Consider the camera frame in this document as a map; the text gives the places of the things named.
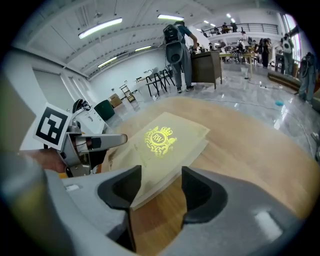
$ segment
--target gold emblem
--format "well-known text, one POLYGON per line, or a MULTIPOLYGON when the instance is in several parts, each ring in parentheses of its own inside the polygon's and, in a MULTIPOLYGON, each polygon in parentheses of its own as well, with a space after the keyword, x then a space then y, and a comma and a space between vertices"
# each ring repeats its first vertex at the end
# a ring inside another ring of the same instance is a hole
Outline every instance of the gold emblem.
POLYGON ((169 127, 162 127, 158 130, 159 126, 154 129, 150 129, 144 135, 144 142, 154 152, 157 157, 162 158, 168 150, 172 150, 174 147, 172 144, 177 138, 168 138, 172 135, 173 131, 169 127))

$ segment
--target fluorescent light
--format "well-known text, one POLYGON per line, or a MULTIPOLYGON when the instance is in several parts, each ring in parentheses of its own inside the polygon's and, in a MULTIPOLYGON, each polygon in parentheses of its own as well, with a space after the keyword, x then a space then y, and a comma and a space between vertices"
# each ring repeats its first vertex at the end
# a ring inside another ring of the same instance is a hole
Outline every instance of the fluorescent light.
POLYGON ((114 58, 111 58, 111 59, 105 61, 104 63, 98 65, 98 68, 100 69, 101 67, 105 66, 105 65, 108 64, 109 62, 114 61, 116 58, 117 58, 117 57, 114 57, 114 58))
POLYGON ((183 21, 185 18, 171 15, 159 14, 158 19, 167 19, 167 20, 175 20, 175 21, 183 21))
POLYGON ((94 32, 97 32, 99 30, 102 30, 104 28, 110 27, 110 26, 115 25, 115 24, 119 24, 121 22, 122 22, 122 18, 117 18, 117 19, 113 19, 113 20, 98 24, 98 25, 93 26, 92 28, 89 28, 88 30, 80 33, 79 34, 79 38, 83 39, 83 38, 93 34, 94 32))
POLYGON ((150 47, 151 47, 151 45, 146 46, 146 47, 142 47, 142 48, 139 48, 139 49, 135 49, 134 51, 137 52, 137 51, 141 51, 141 50, 144 50, 144 49, 148 49, 150 47))

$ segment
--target blue object on floor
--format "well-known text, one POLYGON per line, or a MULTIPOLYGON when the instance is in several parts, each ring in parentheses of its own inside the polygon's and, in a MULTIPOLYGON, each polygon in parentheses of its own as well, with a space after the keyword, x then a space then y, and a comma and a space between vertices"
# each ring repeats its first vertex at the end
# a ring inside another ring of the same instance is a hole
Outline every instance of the blue object on floor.
POLYGON ((281 100, 276 100, 276 101, 275 101, 275 104, 276 104, 277 106, 283 106, 283 105, 284 105, 284 102, 281 101, 281 100))

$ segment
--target wooden tabletop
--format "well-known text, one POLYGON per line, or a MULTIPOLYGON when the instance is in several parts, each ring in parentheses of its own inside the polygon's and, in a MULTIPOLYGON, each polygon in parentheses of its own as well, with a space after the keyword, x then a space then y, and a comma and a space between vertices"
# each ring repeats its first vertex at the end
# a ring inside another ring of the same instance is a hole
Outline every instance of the wooden tabletop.
MULTIPOLYGON (((306 218, 319 194, 318 164, 285 134, 261 121, 212 102, 189 97, 156 101, 116 130, 132 137, 163 112, 210 129, 208 145, 192 167, 252 182, 306 218)), ((137 253, 156 255, 181 230, 186 199, 181 178, 131 212, 137 253)))

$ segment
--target glossy floor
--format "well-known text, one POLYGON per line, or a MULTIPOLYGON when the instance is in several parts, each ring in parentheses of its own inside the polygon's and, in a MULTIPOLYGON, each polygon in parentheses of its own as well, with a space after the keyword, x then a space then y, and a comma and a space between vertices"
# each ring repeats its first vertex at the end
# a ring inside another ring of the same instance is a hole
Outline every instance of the glossy floor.
MULTIPOLYGON (((185 91, 186 86, 183 85, 182 93, 178 94, 176 87, 170 85, 167 86, 167 92, 160 90, 157 101, 167 97, 185 96, 233 108, 286 134, 313 157, 316 152, 316 143, 310 133, 320 130, 320 114, 294 95, 293 90, 270 81, 264 70, 257 68, 252 79, 247 80, 240 71, 234 71, 230 67, 224 68, 222 84, 218 82, 216 90, 213 84, 197 83, 194 84, 195 90, 189 92, 185 91), (284 105, 278 106, 276 101, 281 101, 284 105)), ((155 94, 156 91, 151 88, 151 92, 155 94)), ((136 101, 129 103, 125 99, 123 104, 115 108, 115 115, 107 121, 111 129, 154 104, 146 86, 134 93, 134 96, 136 101)))

